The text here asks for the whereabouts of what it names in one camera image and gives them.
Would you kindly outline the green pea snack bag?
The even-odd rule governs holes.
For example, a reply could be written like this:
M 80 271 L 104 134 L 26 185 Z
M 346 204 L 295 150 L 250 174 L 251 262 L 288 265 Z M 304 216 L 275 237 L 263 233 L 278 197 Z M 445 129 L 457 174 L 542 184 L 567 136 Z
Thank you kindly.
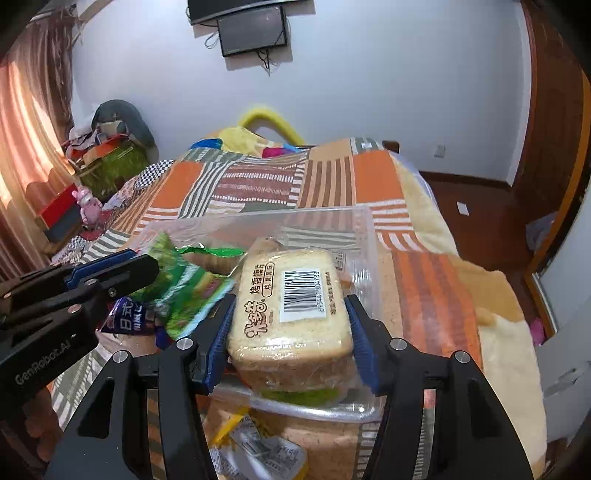
M 185 260 L 165 232 L 159 233 L 141 253 L 157 261 L 159 273 L 131 299 L 146 305 L 172 340 L 190 335 L 235 286 L 230 277 Z

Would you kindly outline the blue red white snack bag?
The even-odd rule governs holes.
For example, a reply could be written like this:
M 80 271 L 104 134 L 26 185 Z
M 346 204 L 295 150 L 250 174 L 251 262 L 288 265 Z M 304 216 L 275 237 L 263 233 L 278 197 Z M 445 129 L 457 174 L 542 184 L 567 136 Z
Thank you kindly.
M 101 333 L 113 335 L 151 335 L 157 326 L 157 316 L 149 302 L 119 298 L 100 327 Z

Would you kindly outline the green-edged cat ear crisps bag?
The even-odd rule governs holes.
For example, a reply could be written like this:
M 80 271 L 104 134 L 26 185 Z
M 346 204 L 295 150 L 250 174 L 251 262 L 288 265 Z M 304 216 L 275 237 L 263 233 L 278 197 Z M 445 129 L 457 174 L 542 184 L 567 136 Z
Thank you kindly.
M 245 258 L 245 250 L 235 247 L 186 246 L 176 251 L 187 262 L 216 275 L 230 277 L 238 271 Z

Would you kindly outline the bread slice pack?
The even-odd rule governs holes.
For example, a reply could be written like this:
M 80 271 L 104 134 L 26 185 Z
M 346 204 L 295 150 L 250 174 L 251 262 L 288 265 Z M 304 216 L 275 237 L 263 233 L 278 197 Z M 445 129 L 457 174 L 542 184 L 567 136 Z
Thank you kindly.
M 331 253 L 298 249 L 247 258 L 228 354 L 257 392 L 348 385 L 355 376 L 353 338 Z

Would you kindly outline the red and black box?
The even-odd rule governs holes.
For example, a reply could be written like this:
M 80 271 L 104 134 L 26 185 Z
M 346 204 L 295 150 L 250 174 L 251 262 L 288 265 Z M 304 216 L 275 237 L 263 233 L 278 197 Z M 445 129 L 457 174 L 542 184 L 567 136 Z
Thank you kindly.
M 71 184 L 60 192 L 35 218 L 50 243 L 59 243 L 81 225 L 77 186 Z

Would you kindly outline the pink plush toy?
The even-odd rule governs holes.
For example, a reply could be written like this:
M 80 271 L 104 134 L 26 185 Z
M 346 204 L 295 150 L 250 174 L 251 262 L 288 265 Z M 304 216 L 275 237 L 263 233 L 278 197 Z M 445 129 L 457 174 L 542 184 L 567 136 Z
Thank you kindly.
M 73 192 L 72 196 L 79 206 L 79 213 L 82 223 L 86 226 L 95 225 L 101 215 L 102 203 L 93 195 L 92 191 L 86 186 L 79 186 Z

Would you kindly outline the green gift box pile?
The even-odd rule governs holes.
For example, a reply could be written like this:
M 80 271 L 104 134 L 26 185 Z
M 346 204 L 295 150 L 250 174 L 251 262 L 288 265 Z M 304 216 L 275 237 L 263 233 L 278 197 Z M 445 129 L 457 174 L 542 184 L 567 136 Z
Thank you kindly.
M 154 137 L 131 103 L 108 100 L 90 122 L 72 128 L 62 150 L 79 182 L 104 202 L 149 165 Z

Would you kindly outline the orange window curtain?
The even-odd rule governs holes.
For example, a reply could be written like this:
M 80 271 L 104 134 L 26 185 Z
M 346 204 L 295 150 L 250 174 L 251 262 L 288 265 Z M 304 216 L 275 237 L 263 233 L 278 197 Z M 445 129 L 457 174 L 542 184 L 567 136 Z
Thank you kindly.
M 47 265 L 41 211 L 74 182 L 62 143 L 73 127 L 75 17 L 28 23 L 1 60 L 1 279 Z

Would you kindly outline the yellow-edged silver snack pack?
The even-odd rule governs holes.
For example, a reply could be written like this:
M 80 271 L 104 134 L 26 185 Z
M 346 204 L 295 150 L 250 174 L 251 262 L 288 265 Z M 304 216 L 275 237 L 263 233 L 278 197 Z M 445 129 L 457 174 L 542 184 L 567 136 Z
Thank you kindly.
M 283 437 L 270 435 L 249 413 L 231 414 L 209 442 L 219 479 L 304 479 L 307 451 Z

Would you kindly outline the patchwork striped bedspread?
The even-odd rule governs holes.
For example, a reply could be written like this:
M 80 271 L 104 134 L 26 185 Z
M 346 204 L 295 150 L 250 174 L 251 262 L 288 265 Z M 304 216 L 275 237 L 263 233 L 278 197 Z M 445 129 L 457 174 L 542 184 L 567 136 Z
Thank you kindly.
M 433 354 L 464 349 L 482 365 L 540 476 L 546 415 L 529 326 L 507 277 L 462 259 L 423 181 L 367 138 L 276 157 L 195 147 L 133 177 L 95 240 L 73 238 L 59 262 L 87 263 L 154 235 L 157 223 L 231 214 L 287 217 L 280 243 L 332 249 L 345 285 L 391 333 Z

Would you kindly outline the yellow plush pillow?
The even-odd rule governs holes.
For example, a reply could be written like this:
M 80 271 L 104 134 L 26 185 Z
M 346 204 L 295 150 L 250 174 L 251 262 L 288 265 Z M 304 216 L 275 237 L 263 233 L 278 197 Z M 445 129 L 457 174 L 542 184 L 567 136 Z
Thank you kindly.
M 300 153 L 308 146 L 279 113 L 259 106 L 243 114 L 235 126 L 218 129 L 190 146 L 197 148 L 266 159 Z

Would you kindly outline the clear plastic storage bin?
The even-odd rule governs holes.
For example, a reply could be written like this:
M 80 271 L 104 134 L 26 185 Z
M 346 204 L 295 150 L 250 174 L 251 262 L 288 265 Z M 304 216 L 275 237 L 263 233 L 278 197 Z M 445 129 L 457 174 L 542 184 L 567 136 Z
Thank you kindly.
M 383 403 L 353 361 L 344 304 L 380 313 L 378 253 L 365 207 L 280 210 L 146 223 L 129 247 L 159 235 L 178 247 L 228 247 L 240 258 L 228 370 L 214 397 L 310 420 L 366 423 Z

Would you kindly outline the brown wooden door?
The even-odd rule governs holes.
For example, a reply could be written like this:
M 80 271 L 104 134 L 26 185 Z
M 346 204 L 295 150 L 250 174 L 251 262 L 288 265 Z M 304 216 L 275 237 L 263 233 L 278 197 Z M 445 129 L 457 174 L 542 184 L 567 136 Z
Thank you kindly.
M 558 253 L 578 212 L 586 181 L 590 84 L 560 33 L 547 1 L 523 1 L 531 60 L 525 143 L 514 190 L 530 224 L 554 222 L 525 270 L 542 273 Z

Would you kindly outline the wall-mounted black television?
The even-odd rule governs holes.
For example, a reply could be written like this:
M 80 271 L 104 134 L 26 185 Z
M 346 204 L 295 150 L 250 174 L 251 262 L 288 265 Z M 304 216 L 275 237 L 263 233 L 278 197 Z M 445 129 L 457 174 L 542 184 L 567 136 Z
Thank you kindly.
M 202 1 L 186 2 L 185 16 L 194 33 L 205 33 L 206 49 L 219 48 L 223 58 L 290 46 L 294 15 L 315 14 L 314 1 Z

